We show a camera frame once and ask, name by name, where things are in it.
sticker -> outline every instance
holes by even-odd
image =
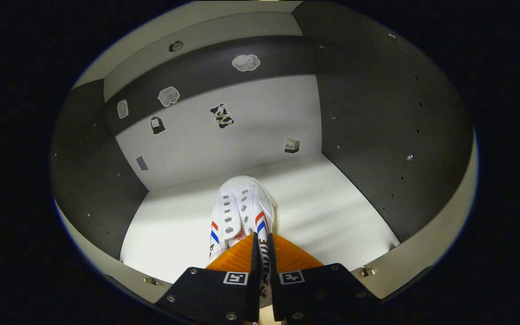
[[[252,71],[258,68],[260,60],[254,54],[240,55],[232,60],[232,65],[237,68],[238,71]]]
[[[166,131],[166,128],[163,126],[162,119],[157,116],[153,116],[150,120],[150,126],[152,128],[153,134],[158,134]]]
[[[304,276],[301,271],[280,273],[280,284],[295,284],[304,282]]]
[[[234,119],[226,110],[226,105],[224,103],[210,109],[210,113],[214,116],[214,120],[218,123],[219,128],[225,128],[234,124]]]
[[[158,99],[162,103],[163,107],[168,107],[171,104],[174,104],[180,98],[180,93],[174,87],[168,87],[158,94]]]
[[[128,116],[128,102],[125,99],[117,104],[117,114],[120,119]]]
[[[239,286],[246,286],[248,284],[248,273],[245,272],[226,272],[226,277],[223,283],[237,284]]]
[[[300,140],[298,138],[287,138],[284,142],[284,152],[297,153],[300,150]]]
[[[139,156],[136,158],[136,162],[138,162],[138,166],[140,167],[141,171],[148,171],[148,165],[146,164],[146,161],[144,160],[143,156]]]

white sneaker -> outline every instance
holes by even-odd
[[[260,308],[272,303],[268,234],[274,228],[275,208],[274,200],[256,179],[236,176],[220,187],[212,209],[210,263],[252,232],[258,233],[262,260]]]

mounting hole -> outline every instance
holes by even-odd
[[[184,43],[182,43],[182,41],[175,41],[174,43],[170,44],[167,50],[170,52],[176,52],[181,50],[182,47],[184,47]]]

white floor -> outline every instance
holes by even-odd
[[[258,179],[276,202],[276,232],[324,264],[353,270],[399,244],[360,191],[317,154],[150,191],[121,261],[171,283],[188,267],[206,267],[215,193],[235,175]]]

orange gripper pad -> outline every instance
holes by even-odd
[[[320,263],[312,255],[283,237],[274,233],[272,237],[276,246],[276,271],[278,273],[324,266],[323,263]]]
[[[239,241],[212,261],[206,269],[223,272],[250,272],[254,233]]]

